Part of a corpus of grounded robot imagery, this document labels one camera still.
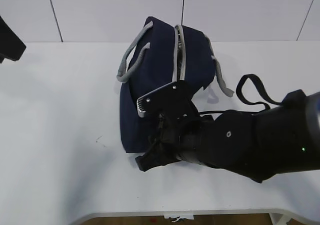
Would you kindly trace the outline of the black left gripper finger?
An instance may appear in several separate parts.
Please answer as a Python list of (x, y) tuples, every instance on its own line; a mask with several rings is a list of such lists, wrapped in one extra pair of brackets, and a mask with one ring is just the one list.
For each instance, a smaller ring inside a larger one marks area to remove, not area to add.
[(24, 51), (26, 45), (23, 41), (11, 30), (3, 18), (0, 18), (0, 63), (5, 59), (18, 61)]

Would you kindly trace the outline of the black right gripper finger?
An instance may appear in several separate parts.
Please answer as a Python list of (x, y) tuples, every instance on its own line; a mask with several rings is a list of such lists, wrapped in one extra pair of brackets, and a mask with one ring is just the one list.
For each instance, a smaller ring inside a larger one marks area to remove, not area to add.
[(178, 163), (175, 149), (170, 143), (154, 141), (150, 148), (140, 156), (135, 158), (135, 162), (140, 171), (146, 172), (150, 169)]

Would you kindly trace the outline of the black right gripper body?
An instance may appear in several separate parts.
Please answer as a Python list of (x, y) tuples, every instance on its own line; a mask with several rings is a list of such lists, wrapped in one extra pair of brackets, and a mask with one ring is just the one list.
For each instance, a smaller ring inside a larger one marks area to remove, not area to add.
[(152, 143), (171, 144), (179, 161), (203, 165), (197, 157), (197, 145), (203, 123), (207, 121), (208, 116), (200, 115), (192, 102), (179, 102), (159, 112), (158, 130)]

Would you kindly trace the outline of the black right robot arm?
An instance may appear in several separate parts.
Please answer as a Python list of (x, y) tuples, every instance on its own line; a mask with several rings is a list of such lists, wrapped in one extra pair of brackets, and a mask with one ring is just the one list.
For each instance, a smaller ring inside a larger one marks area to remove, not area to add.
[(158, 130), (136, 158), (145, 172), (185, 161), (227, 170), (261, 183), (274, 175), (320, 168), (320, 95), (288, 93), (257, 113), (237, 110), (201, 116), (190, 99), (156, 110)]

